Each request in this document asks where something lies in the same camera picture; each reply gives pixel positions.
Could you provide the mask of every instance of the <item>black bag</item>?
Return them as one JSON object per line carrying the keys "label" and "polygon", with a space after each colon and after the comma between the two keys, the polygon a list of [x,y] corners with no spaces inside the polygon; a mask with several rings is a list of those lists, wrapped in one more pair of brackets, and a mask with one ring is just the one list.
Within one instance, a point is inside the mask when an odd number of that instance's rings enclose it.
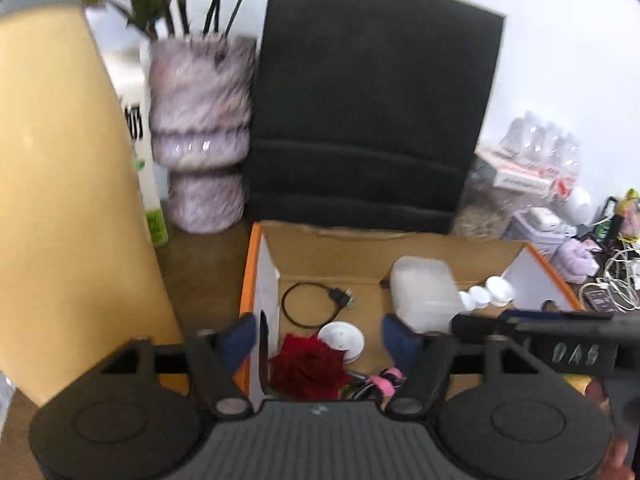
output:
{"label": "black bag", "polygon": [[448,232],[503,21],[455,0],[269,0],[249,214]]}

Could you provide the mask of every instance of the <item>red rose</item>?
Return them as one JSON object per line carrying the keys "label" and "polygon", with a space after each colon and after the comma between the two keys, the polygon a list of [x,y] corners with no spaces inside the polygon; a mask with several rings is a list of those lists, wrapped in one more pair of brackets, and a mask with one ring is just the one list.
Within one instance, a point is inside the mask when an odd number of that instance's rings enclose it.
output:
{"label": "red rose", "polygon": [[344,351],[334,350],[317,336],[287,334],[280,353],[271,360],[271,386],[296,400],[335,400],[349,382],[343,359]]}

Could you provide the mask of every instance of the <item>circular black cover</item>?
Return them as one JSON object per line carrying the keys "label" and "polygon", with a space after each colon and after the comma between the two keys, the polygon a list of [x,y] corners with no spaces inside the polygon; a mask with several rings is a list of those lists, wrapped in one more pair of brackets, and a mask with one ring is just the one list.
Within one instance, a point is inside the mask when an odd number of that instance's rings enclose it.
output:
{"label": "circular black cover", "polygon": [[469,472],[498,480],[588,476],[612,435],[595,403],[535,374],[510,374],[453,397],[437,431]]}
{"label": "circular black cover", "polygon": [[117,382],[70,388],[38,412],[31,450],[52,478],[158,478],[196,447],[200,418],[187,398],[157,384]]}

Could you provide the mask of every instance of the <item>marbled purple vase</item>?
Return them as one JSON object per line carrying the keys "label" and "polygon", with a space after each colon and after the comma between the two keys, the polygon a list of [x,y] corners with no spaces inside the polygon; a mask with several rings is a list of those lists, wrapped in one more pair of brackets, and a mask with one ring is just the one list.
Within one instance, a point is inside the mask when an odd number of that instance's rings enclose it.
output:
{"label": "marbled purple vase", "polygon": [[168,216],[196,234],[242,218],[236,164],[249,149],[253,38],[170,38],[151,47],[154,159],[170,171]]}

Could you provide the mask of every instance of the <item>brown table surface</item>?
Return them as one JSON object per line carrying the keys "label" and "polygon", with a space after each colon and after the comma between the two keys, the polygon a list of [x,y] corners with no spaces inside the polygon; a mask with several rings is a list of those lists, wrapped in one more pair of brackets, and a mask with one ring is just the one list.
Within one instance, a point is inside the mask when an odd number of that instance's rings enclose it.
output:
{"label": "brown table surface", "polygon": [[[251,226],[241,222],[219,235],[178,230],[158,248],[164,283],[183,330],[222,330],[238,319]],[[0,479],[42,480],[27,435],[36,406],[18,391],[0,440]]]}

